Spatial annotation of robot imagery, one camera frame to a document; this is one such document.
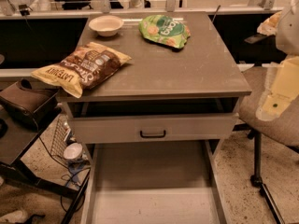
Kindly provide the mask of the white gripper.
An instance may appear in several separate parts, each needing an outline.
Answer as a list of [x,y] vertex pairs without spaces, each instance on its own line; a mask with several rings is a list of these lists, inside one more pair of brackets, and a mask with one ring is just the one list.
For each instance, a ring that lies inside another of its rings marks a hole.
[[[299,0],[291,0],[281,12],[276,47],[288,55],[299,55]],[[299,57],[288,56],[280,64],[270,63],[256,118],[262,121],[279,118],[298,95]]]

